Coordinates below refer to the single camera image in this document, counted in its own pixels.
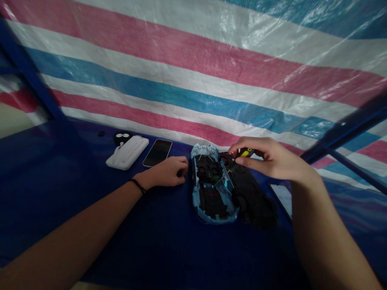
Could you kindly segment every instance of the blue metal frame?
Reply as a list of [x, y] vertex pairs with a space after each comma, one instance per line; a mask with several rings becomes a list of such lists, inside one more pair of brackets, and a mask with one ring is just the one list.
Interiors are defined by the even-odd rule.
[[380, 190], [383, 193], [387, 193], [387, 185], [382, 183], [380, 180], [374, 178], [371, 176], [367, 171], [362, 169], [359, 165], [355, 164], [348, 158], [346, 158], [344, 155], [340, 154], [336, 150], [328, 149], [328, 154], [330, 154], [332, 157], [336, 158], [339, 162], [341, 162], [343, 165], [347, 166], [350, 170], [355, 172], [358, 176], [360, 176], [362, 179], [364, 179], [369, 184], [373, 185], [375, 188]]
[[0, 21], [0, 48], [10, 66], [0, 69], [0, 75], [17, 74], [23, 85], [31, 92], [49, 119], [65, 120], [66, 117], [55, 103], [41, 81], [27, 53], [20, 47], [3, 21]]
[[374, 127], [387, 118], [387, 91], [374, 98], [371, 103], [358, 109], [343, 119], [337, 126], [329, 130], [326, 135], [311, 149], [301, 155], [306, 162], [312, 164], [327, 154], [336, 158], [343, 165], [355, 172], [369, 184], [387, 194], [387, 186], [353, 163], [335, 149], [356, 138], [368, 129]]

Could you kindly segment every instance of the smartphone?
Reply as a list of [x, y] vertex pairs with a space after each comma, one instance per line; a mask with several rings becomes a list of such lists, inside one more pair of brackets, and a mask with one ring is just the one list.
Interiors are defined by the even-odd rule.
[[145, 167], [153, 167], [159, 164], [168, 157], [171, 146], [171, 141], [157, 139], [145, 157], [144, 162], [142, 162], [142, 165]]
[[269, 184], [271, 191], [281, 204], [282, 209], [285, 211], [290, 222], [293, 220], [292, 209], [291, 209], [291, 193], [284, 185]]

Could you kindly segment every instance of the forearm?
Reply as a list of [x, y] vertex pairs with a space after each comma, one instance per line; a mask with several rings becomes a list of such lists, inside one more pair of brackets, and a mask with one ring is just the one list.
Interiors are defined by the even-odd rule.
[[292, 182], [293, 230], [312, 284], [321, 289], [381, 289], [321, 177], [313, 170], [304, 180]]
[[70, 289], [140, 197], [129, 182], [89, 206], [0, 271], [0, 288]]

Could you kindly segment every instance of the toy car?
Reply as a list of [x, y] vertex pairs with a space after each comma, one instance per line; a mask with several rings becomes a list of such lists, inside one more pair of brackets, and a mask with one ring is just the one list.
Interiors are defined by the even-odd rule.
[[199, 219], [208, 224], [234, 222], [239, 212], [232, 201], [234, 187], [227, 174], [218, 182], [226, 172], [218, 154], [214, 146], [201, 144], [195, 144], [191, 152], [193, 206]]

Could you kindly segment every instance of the wristband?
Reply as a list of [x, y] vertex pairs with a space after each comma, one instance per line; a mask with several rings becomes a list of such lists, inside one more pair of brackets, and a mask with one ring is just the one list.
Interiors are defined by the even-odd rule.
[[145, 193], [146, 193], [146, 190], [145, 190], [145, 188], [143, 188], [139, 183], [138, 183], [138, 181], [137, 180], [135, 180], [135, 179], [129, 179], [128, 180], [128, 182], [130, 182], [130, 181], [132, 181], [140, 190], [141, 190], [141, 192], [142, 192], [142, 195], [144, 195]]

